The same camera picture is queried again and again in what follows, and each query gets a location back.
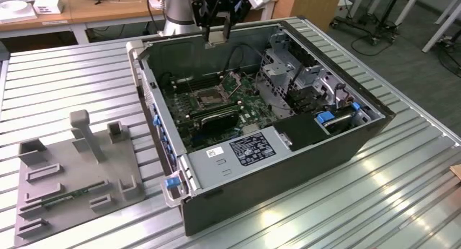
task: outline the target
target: metal case frame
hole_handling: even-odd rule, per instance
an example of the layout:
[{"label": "metal case frame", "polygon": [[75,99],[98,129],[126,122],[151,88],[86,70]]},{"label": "metal case frame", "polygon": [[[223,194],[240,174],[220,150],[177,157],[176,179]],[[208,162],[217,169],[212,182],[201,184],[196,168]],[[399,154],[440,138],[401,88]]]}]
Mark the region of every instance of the metal case frame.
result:
[{"label": "metal case frame", "polygon": [[[316,58],[324,62],[327,67],[332,71],[335,71],[344,82],[360,93],[367,102],[369,102],[375,106],[379,112],[384,115],[384,118],[375,120],[363,127],[357,127],[349,133],[333,137],[331,140],[328,140],[328,142],[321,142],[295,156],[273,163],[272,165],[267,166],[259,171],[252,172],[241,178],[233,179],[228,183],[224,183],[220,186],[213,187],[212,189],[207,189],[204,192],[196,192],[200,189],[200,184],[196,182],[192,185],[195,186],[195,188],[189,190],[188,196],[181,197],[180,191],[175,193],[174,197],[180,199],[180,203],[177,203],[176,205],[180,206],[187,235],[196,234],[207,227],[237,215],[252,206],[264,202],[285,190],[292,189],[301,183],[307,182],[320,174],[325,173],[343,163],[345,163],[357,153],[365,142],[377,133],[380,133],[383,128],[388,125],[388,123],[396,116],[392,110],[381,103],[381,101],[373,96],[373,94],[360,85],[360,83],[341,69],[341,67],[333,62],[333,60],[328,58],[321,50],[292,28],[292,26],[285,21],[261,23],[257,26],[271,24],[279,24],[288,30],[295,39],[299,40],[301,45],[308,48]],[[252,27],[255,26],[237,26],[235,30]],[[148,42],[150,40],[175,40],[176,38],[196,35],[200,34],[192,33],[180,36],[147,39],[144,40],[144,42]],[[139,55],[144,77],[154,79],[154,73],[148,68],[148,64],[144,59],[146,56],[146,53],[142,53]],[[150,97],[148,92],[159,92],[159,88],[156,88],[155,83],[150,82],[150,84],[144,84],[143,88],[144,95],[147,95],[147,117],[154,118],[152,115],[156,115],[156,111],[164,111],[167,110],[167,107],[164,106],[164,104],[162,104],[162,102],[159,102],[159,100],[156,101],[154,99],[154,96]],[[164,172],[167,175],[170,175],[172,173],[172,169],[170,168],[171,164],[170,162],[167,162],[167,160],[170,159],[171,155],[168,154],[167,149],[162,146],[159,133],[162,133],[162,131],[167,131],[168,135],[172,136],[174,139],[176,135],[179,138],[179,134],[175,125],[170,126],[170,124],[167,124],[167,126],[150,126],[150,128],[152,130],[158,153],[163,161]],[[188,172],[188,184],[191,185],[195,176],[193,168],[191,167],[191,164],[188,164],[187,154],[181,153],[181,150],[181,147],[174,148],[176,159],[183,155],[183,163],[179,163],[179,165],[181,166],[181,170],[184,172]]]}]

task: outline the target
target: motherboard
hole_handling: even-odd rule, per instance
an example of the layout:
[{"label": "motherboard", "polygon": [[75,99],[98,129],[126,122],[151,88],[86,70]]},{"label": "motherboard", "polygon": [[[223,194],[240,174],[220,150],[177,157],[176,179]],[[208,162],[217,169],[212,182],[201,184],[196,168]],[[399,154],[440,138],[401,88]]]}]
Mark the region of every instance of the motherboard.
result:
[{"label": "motherboard", "polygon": [[255,77],[231,71],[199,82],[170,81],[163,95],[188,152],[252,133],[277,120]]}]

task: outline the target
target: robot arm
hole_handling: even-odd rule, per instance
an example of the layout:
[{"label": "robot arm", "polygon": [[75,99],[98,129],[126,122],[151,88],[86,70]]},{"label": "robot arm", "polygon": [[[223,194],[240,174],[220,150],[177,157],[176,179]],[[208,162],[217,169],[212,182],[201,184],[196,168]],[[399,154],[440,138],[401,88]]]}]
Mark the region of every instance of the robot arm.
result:
[{"label": "robot arm", "polygon": [[193,20],[204,32],[205,41],[209,41],[209,28],[216,17],[224,17],[224,41],[229,39],[231,27],[244,21],[251,8],[259,9],[271,0],[191,0]]}]

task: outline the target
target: metal extrusion rail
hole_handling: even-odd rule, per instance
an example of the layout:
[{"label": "metal extrusion rail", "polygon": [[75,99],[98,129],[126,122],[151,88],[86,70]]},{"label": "metal extrusion rail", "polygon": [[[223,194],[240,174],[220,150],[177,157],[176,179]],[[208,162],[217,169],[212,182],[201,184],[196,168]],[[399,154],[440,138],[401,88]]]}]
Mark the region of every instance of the metal extrusion rail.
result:
[{"label": "metal extrusion rail", "polygon": [[19,142],[70,138],[78,107],[92,129],[130,126],[148,199],[27,248],[459,248],[460,138],[305,20],[288,19],[397,113],[353,159],[193,237],[167,207],[162,166],[136,95],[124,41],[12,54],[0,75],[0,248],[14,247]]}]

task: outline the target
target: caster wheel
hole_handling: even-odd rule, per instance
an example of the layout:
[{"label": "caster wheel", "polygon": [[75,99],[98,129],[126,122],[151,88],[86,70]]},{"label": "caster wheel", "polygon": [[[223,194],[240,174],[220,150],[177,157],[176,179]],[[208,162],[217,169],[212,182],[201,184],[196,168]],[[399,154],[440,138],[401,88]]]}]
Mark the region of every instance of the caster wheel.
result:
[{"label": "caster wheel", "polygon": [[372,38],[372,45],[377,45],[379,39],[377,38]]},{"label": "caster wheel", "polygon": [[331,27],[333,28],[333,29],[336,29],[337,27],[339,27],[339,21],[337,20],[333,20],[333,22],[331,23]]}]

